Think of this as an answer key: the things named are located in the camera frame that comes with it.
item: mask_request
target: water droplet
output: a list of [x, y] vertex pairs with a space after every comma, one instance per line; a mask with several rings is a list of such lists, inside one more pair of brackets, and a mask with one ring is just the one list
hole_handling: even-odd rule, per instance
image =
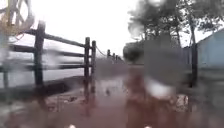
[[0, 63], [2, 63], [7, 56], [7, 47], [0, 46]]
[[11, 72], [9, 72], [11, 86], [33, 83], [32, 76], [28, 73], [22, 60], [11, 59], [8, 63], [8, 67], [11, 69]]
[[160, 7], [166, 2], [166, 0], [148, 0], [148, 2], [155, 7]]
[[151, 126], [145, 126], [145, 128], [152, 128]]
[[68, 128], [76, 128], [75, 125], [70, 124]]
[[163, 85], [162, 83], [154, 80], [150, 80], [150, 83], [147, 84], [146, 89], [148, 93], [158, 99], [167, 99], [173, 93], [173, 89], [170, 86]]
[[130, 23], [129, 31], [131, 33], [132, 38], [137, 38], [143, 33], [144, 26], [140, 23]]
[[56, 48], [49, 48], [43, 55], [43, 62], [48, 68], [58, 68], [60, 63], [59, 53]]
[[143, 44], [146, 75], [165, 85], [180, 86], [187, 69], [181, 47], [167, 35]]

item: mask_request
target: tree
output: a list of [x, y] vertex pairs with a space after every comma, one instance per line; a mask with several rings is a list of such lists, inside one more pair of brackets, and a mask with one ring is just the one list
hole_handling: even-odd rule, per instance
[[141, 24], [144, 39], [169, 33], [180, 43], [179, 33], [189, 33], [189, 15], [194, 29], [203, 32], [218, 30], [223, 21], [221, 5], [220, 0], [169, 0], [158, 8], [148, 3], [148, 0], [141, 0], [137, 10], [129, 12], [132, 16], [129, 27], [135, 23]]

